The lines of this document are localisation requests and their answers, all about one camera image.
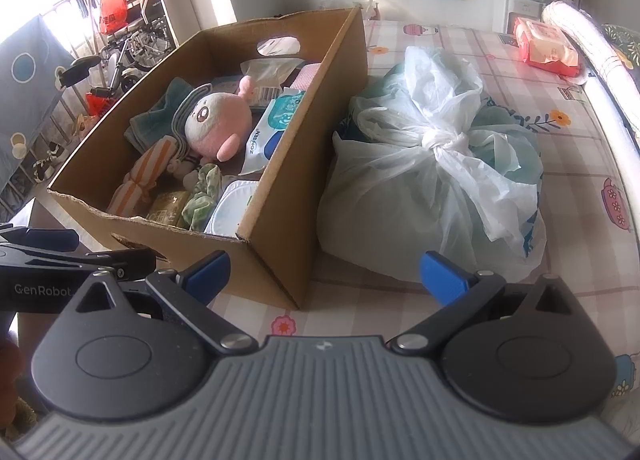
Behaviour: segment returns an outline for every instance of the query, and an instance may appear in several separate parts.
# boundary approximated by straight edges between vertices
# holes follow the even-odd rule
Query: orange striped cloth
[[[107,212],[127,218],[135,216],[140,200],[148,200],[148,192],[156,186],[156,180],[166,169],[176,149],[175,138],[166,135],[146,150],[113,193]]]

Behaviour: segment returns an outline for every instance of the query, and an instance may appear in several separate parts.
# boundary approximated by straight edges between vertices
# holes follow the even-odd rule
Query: human hand
[[[0,339],[0,429],[14,421],[18,392],[15,379],[25,367],[22,352],[9,339]]]

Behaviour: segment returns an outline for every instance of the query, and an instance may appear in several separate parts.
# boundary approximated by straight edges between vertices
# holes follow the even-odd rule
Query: metal bolt
[[[422,350],[429,344],[429,340],[420,334],[404,334],[396,339],[396,343],[402,350]]]
[[[220,345],[227,350],[244,350],[253,342],[254,340],[247,334],[229,334],[220,339]]]

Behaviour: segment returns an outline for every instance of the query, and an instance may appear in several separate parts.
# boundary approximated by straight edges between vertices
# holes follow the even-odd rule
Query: shoe
[[[47,153],[49,154],[50,162],[53,165],[62,164],[62,162],[69,157],[68,149],[62,147],[56,142],[49,142],[49,150]]]
[[[53,172],[54,169],[49,158],[46,160],[38,160],[33,164],[33,177],[38,184],[49,180],[49,178],[53,176]]]

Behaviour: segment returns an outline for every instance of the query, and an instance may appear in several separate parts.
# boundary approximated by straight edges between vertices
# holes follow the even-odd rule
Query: pink plush toy
[[[211,93],[202,97],[187,117],[184,134],[191,149],[202,155],[203,165],[231,159],[251,133],[251,77],[243,77],[239,88],[238,94]]]

